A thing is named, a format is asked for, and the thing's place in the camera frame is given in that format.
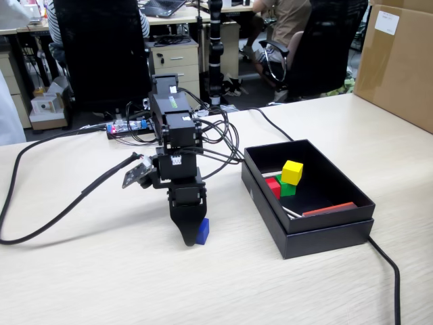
metal pole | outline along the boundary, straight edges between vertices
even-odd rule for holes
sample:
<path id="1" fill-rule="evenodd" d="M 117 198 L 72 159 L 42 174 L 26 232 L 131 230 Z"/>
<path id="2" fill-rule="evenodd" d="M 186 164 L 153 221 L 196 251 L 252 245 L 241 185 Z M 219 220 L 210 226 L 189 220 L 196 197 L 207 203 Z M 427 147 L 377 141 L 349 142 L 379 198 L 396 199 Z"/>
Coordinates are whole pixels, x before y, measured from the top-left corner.
<path id="1" fill-rule="evenodd" d="M 209 0 L 210 12 L 210 55 L 209 55 L 209 95 L 212 105 L 221 103 L 221 56 L 224 46 L 221 43 L 222 0 Z"/>

plastic bag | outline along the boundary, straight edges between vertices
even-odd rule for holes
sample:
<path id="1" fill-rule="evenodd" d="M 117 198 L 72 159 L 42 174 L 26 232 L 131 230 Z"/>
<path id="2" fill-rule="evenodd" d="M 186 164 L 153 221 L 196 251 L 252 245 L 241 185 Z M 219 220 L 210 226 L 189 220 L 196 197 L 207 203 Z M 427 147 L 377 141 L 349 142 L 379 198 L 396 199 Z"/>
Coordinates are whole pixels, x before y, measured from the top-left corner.
<path id="1" fill-rule="evenodd" d="M 30 19 L 30 15 L 17 0 L 0 0 L 0 29 L 25 27 Z"/>

office chair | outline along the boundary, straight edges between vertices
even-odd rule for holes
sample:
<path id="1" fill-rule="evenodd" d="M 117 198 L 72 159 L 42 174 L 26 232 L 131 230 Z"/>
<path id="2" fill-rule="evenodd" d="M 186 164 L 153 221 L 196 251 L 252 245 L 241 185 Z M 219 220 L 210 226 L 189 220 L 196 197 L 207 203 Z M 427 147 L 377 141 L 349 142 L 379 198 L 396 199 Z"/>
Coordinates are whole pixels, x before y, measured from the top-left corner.
<path id="1" fill-rule="evenodd" d="M 54 0 L 75 107 L 114 112 L 151 90 L 136 0 Z"/>
<path id="2" fill-rule="evenodd" d="M 260 41 L 278 50 L 286 62 L 267 60 L 269 78 L 286 85 L 288 98 L 319 95 L 340 88 L 346 78 L 349 48 L 367 9 L 367 0 L 311 0 L 311 15 L 304 32 L 288 47 Z"/>

colored block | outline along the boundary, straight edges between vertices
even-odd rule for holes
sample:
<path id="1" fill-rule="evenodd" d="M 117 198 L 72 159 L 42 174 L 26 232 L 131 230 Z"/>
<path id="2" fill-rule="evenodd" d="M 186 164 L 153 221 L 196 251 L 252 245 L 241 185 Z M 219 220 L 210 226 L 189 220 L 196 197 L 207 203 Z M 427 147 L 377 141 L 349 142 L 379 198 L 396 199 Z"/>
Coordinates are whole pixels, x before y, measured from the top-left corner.
<path id="1" fill-rule="evenodd" d="M 297 186 L 302 177 L 304 164 L 287 160 L 281 173 L 281 180 L 284 183 Z"/>
<path id="2" fill-rule="evenodd" d="M 204 218 L 200 227 L 198 228 L 198 235 L 196 238 L 196 244 L 204 245 L 206 244 L 206 239 L 209 235 L 209 219 Z"/>
<path id="3" fill-rule="evenodd" d="M 279 200 L 279 198 L 281 197 L 281 186 L 280 186 L 280 184 L 273 177 L 272 178 L 266 178 L 265 181 L 267 182 L 269 188 L 272 190 L 273 195 L 275 195 L 277 197 L 277 199 Z"/>
<path id="4" fill-rule="evenodd" d="M 281 186 L 281 196 L 291 196 L 296 194 L 295 185 L 284 183 L 281 180 L 281 175 L 277 175 L 275 176 L 275 178 L 277 179 L 278 183 Z"/>
<path id="5" fill-rule="evenodd" d="M 311 217 L 313 215 L 324 215 L 325 213 L 347 211 L 347 210 L 352 210 L 352 209 L 356 209 L 356 208 L 357 208 L 357 206 L 355 203 L 348 202 L 348 203 L 344 203 L 344 204 L 333 205 L 332 207 L 327 207 L 327 208 L 323 208 L 323 209 L 304 212 L 302 214 L 302 216 L 303 217 Z"/>

robotic arm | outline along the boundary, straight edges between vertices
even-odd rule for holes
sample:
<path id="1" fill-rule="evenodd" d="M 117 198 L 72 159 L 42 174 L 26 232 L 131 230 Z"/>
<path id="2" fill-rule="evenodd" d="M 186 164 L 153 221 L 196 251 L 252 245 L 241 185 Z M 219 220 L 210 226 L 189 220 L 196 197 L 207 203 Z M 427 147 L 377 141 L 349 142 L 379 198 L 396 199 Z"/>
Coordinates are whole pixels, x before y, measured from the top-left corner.
<path id="1" fill-rule="evenodd" d="M 152 79 L 151 113 L 161 146 L 155 156 L 145 157 L 126 173 L 122 187 L 137 182 L 142 188 L 167 188 L 171 219 L 186 245 L 193 246 L 206 216 L 206 184 L 194 153 L 202 153 L 202 125 L 193 120 L 185 94 L 177 93 L 176 74 L 154 75 Z"/>

